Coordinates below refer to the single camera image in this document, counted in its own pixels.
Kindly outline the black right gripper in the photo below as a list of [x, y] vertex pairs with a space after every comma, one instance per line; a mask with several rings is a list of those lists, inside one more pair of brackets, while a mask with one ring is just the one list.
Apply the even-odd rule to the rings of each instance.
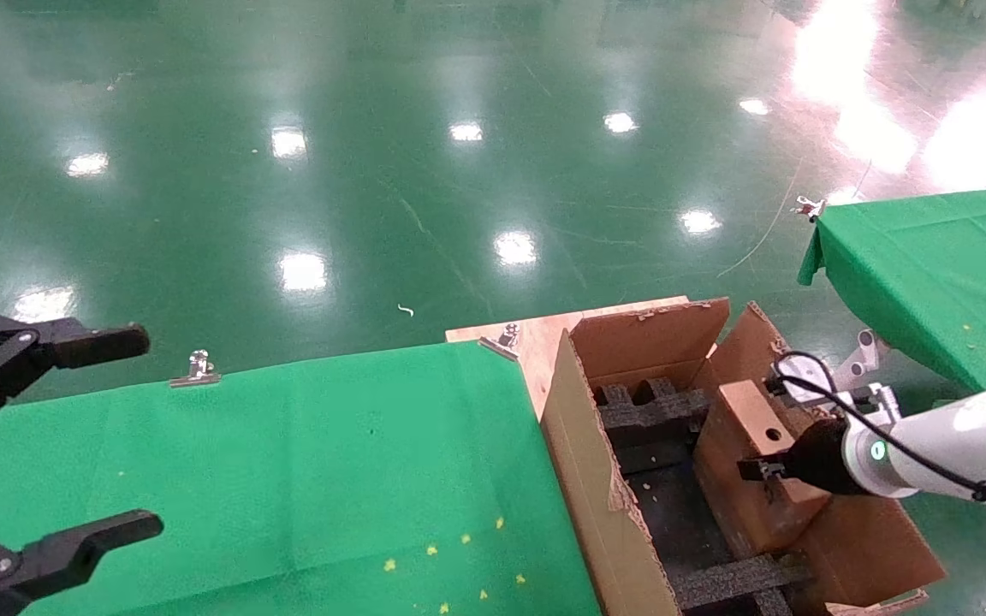
[[737, 471], [745, 481], [798, 479], [832, 495], [854, 495], [854, 479], [846, 468], [844, 418], [821, 418], [803, 430], [784, 459], [742, 459]]

